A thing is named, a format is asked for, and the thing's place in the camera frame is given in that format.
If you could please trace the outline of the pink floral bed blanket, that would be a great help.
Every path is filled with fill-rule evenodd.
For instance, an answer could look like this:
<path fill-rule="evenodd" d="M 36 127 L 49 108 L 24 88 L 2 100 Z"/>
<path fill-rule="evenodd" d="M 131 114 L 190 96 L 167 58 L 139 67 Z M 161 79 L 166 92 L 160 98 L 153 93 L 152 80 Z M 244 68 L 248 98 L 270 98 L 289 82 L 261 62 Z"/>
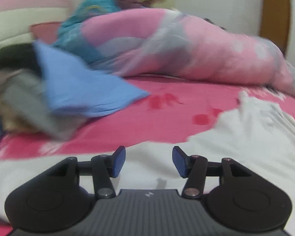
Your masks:
<path fill-rule="evenodd" d="M 90 120 L 66 142 L 43 134 L 7 134 L 0 141 L 1 160 L 29 160 L 75 156 L 90 160 L 112 153 L 119 146 L 143 143 L 169 143 L 172 147 L 189 137 L 212 129 L 221 113 L 237 109 L 239 95 L 276 103 L 295 119 L 295 98 L 265 87 L 242 87 L 174 80 L 134 77 L 129 82 L 149 93 L 127 108 Z"/>

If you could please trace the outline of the pink grey rolled duvet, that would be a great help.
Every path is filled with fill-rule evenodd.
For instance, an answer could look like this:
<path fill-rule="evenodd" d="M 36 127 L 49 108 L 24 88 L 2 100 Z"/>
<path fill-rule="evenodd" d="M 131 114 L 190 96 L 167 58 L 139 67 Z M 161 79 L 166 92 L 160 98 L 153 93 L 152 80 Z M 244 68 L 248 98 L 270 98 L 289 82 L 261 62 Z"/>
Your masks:
<path fill-rule="evenodd" d="M 88 62 L 118 76 L 161 74 L 209 82 L 268 85 L 295 96 L 295 68 L 270 40 L 233 34 L 167 9 L 92 17 L 81 33 L 95 49 Z"/>

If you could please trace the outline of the blue cloth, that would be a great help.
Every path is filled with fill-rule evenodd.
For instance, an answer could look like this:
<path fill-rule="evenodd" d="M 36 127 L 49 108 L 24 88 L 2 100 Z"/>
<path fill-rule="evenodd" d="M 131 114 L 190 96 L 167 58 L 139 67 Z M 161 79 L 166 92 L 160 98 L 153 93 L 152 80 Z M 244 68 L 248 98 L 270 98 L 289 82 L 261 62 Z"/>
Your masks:
<path fill-rule="evenodd" d="M 34 41 L 33 49 L 48 106 L 55 114 L 103 117 L 149 95 L 118 76 L 89 69 L 80 57 L 44 42 Z"/>

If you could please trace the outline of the black garment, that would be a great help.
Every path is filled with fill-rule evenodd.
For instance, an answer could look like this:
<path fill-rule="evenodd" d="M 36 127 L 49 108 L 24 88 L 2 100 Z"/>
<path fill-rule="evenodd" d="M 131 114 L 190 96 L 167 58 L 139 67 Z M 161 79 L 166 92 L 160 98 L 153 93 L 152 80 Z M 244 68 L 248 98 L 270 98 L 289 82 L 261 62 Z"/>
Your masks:
<path fill-rule="evenodd" d="M 14 44 L 0 48 L 0 70 L 26 69 L 42 77 L 32 43 Z"/>

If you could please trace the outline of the white shirt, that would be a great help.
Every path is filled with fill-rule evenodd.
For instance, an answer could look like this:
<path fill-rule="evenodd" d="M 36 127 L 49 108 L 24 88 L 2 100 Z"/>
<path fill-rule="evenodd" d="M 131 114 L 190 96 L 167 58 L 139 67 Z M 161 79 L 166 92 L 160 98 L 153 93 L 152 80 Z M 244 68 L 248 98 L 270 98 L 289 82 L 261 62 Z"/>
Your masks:
<path fill-rule="evenodd" d="M 295 119 L 276 103 L 241 92 L 237 109 L 219 115 L 214 127 L 193 135 L 180 148 L 209 161 L 229 157 L 284 190 L 293 210 L 286 231 L 295 235 Z M 126 161 L 112 181 L 122 189 L 182 190 L 184 180 L 171 159 L 172 144 L 143 142 L 126 150 Z M 61 161 L 60 156 L 0 161 L 0 219 L 4 203 L 17 187 Z"/>

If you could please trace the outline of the red pillow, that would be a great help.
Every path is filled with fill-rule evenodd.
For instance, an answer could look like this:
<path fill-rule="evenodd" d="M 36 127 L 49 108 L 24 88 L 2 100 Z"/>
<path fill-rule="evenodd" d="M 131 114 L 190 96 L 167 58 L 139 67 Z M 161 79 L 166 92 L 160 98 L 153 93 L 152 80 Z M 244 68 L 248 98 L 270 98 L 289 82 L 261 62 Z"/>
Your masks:
<path fill-rule="evenodd" d="M 30 32 L 35 40 L 40 39 L 47 44 L 57 40 L 57 31 L 61 22 L 44 22 L 30 26 Z"/>

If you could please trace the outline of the pink white headboard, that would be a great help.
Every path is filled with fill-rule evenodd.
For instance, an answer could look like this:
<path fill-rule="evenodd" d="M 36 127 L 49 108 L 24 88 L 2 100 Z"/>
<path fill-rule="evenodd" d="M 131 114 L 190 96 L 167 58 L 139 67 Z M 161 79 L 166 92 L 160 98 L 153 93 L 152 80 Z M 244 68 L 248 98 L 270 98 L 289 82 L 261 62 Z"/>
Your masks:
<path fill-rule="evenodd" d="M 71 0 L 0 0 L 0 49 L 30 43 L 32 25 L 62 22 L 71 9 Z"/>

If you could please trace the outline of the brown wooden door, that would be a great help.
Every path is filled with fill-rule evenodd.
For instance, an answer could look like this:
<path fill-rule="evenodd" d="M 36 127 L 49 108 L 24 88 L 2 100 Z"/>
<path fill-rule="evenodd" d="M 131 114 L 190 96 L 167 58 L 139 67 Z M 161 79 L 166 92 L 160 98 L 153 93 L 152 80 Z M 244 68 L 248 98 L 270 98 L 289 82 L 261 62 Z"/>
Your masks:
<path fill-rule="evenodd" d="M 291 16 L 290 0 L 263 0 L 259 36 L 269 39 L 286 54 Z"/>

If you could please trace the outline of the pile of mixed clothes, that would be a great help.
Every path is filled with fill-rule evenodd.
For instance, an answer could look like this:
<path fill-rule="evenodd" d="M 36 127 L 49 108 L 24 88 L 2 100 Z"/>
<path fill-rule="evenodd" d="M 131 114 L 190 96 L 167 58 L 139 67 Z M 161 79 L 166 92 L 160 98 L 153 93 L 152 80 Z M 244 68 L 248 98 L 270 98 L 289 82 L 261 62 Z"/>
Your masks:
<path fill-rule="evenodd" d="M 0 122 L 14 133 L 44 133 L 69 140 L 87 119 L 60 116 L 51 111 L 42 80 L 27 70 L 0 70 Z"/>

